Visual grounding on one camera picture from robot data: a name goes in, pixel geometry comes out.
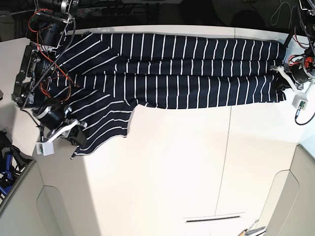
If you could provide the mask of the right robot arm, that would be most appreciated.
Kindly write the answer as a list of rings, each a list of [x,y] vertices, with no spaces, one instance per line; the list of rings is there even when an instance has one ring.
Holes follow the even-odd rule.
[[[36,0],[34,5],[34,13],[28,20],[31,41],[25,47],[11,98],[35,122],[40,132],[36,148],[47,155],[53,151],[53,141],[58,137],[77,146],[87,141],[83,133],[87,124],[72,118],[71,106],[64,104],[76,83],[58,65],[74,40],[72,35],[62,44],[68,27],[76,27],[80,1]]]

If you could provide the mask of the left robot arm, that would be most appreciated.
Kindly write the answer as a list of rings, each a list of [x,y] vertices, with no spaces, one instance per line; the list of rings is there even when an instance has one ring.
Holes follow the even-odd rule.
[[[287,59],[270,66],[277,76],[275,88],[277,92],[290,89],[298,96],[303,92],[304,84],[315,85],[315,2],[313,0],[297,0],[290,11],[289,34],[284,41],[285,52],[291,41],[302,50],[290,55]]]

